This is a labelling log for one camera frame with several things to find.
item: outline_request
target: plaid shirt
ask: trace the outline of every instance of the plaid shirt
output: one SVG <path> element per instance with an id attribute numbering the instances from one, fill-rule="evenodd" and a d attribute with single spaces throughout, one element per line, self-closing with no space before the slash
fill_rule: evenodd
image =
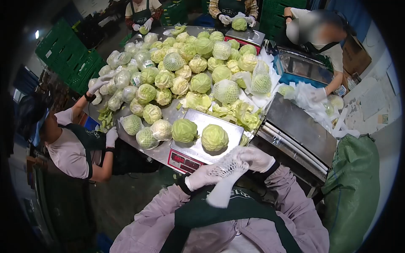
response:
<path id="1" fill-rule="evenodd" d="M 209 2 L 208 11 L 214 19 L 217 18 L 218 14 L 221 14 L 221 11 L 218 9 L 219 1 L 220 0 L 210 0 Z M 257 19 L 257 16 L 259 15 L 259 8 L 257 7 L 256 0 L 245 0 L 245 8 L 245 14 L 247 14 L 247 16 L 253 16 L 255 19 Z"/>

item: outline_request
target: black wristband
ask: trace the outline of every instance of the black wristband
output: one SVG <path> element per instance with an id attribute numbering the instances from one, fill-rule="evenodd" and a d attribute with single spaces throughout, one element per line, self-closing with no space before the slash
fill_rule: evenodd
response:
<path id="1" fill-rule="evenodd" d="M 181 188 L 181 190 L 187 195 L 192 194 L 192 191 L 190 191 L 190 189 L 187 187 L 187 185 L 184 182 L 185 178 L 188 177 L 189 175 L 190 175 L 190 173 L 184 174 L 183 176 L 179 177 L 176 182 L 176 185 L 178 185 Z"/>

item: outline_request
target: pink jacket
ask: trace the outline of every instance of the pink jacket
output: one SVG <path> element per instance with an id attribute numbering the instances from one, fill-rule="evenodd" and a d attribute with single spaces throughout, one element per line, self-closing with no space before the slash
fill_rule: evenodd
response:
<path id="1" fill-rule="evenodd" d="M 322 225 L 312 199 L 290 173 L 288 167 L 280 167 L 265 183 L 276 197 L 276 213 L 280 216 L 303 253 L 327 253 L 328 230 Z M 178 186 L 162 189 L 158 195 L 134 217 L 115 239 L 110 253 L 140 252 L 158 253 L 170 231 L 174 228 L 175 210 L 189 201 Z M 250 218 L 225 221 L 191 230 L 183 252 L 220 252 L 236 236 L 243 233 L 256 243 L 263 252 L 286 252 L 274 222 Z"/>

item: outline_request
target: green sack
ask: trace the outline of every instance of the green sack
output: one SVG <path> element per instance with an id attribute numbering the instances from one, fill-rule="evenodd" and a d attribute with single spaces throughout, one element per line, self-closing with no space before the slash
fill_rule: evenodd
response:
<path id="1" fill-rule="evenodd" d="M 363 241 L 379 199 L 379 155 L 373 140 L 347 134 L 322 187 L 329 253 L 354 252 Z"/>

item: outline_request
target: hand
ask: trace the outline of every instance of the hand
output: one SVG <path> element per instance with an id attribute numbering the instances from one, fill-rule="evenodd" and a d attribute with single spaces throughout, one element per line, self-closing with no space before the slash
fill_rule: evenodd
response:
<path id="1" fill-rule="evenodd" d="M 256 25 L 256 19 L 253 16 L 247 17 L 246 21 L 250 27 L 254 27 Z"/>
<path id="2" fill-rule="evenodd" d="M 268 171 L 276 162 L 274 157 L 266 154 L 258 148 L 245 147 L 245 152 L 241 154 L 240 159 L 243 161 L 251 161 L 250 170 L 264 173 Z"/>
<path id="3" fill-rule="evenodd" d="M 134 29 L 134 31 L 139 31 L 139 28 L 140 28 L 141 26 L 140 25 L 138 25 L 138 24 L 133 24 L 132 25 L 132 29 Z"/>
<path id="4" fill-rule="evenodd" d="M 325 88 L 317 88 L 316 90 L 311 92 L 310 96 L 312 102 L 321 102 L 322 100 L 326 99 L 326 90 Z"/>
<path id="5" fill-rule="evenodd" d="M 190 191 L 200 189 L 204 185 L 214 185 L 222 178 L 220 176 L 209 176 L 208 172 L 216 167 L 216 164 L 203 165 L 197 169 L 193 174 L 185 178 L 185 184 Z"/>
<path id="6" fill-rule="evenodd" d="M 91 86 L 90 88 L 89 88 L 89 93 L 90 94 L 92 94 L 92 95 L 94 95 L 94 93 L 96 92 L 96 91 L 98 91 L 103 85 L 105 85 L 105 84 L 108 84 L 108 82 L 110 81 L 110 79 L 111 78 L 113 78 L 114 77 L 114 75 L 112 75 L 112 74 L 107 74 L 107 75 L 104 75 L 104 76 L 102 76 L 102 77 L 99 77 L 98 79 L 97 79 L 97 82 L 93 85 L 93 86 Z"/>
<path id="7" fill-rule="evenodd" d="M 231 23 L 231 19 L 229 16 L 226 15 L 219 15 L 218 19 L 224 24 L 224 25 L 229 25 Z"/>
<path id="8" fill-rule="evenodd" d="M 143 26 L 145 26 L 145 29 L 150 31 L 151 27 L 152 27 L 152 22 L 153 22 L 153 18 L 151 17 L 150 19 L 148 19 L 145 24 L 143 24 Z"/>
<path id="9" fill-rule="evenodd" d="M 105 136 L 105 147 L 115 148 L 115 141 L 118 139 L 117 127 L 112 127 Z"/>

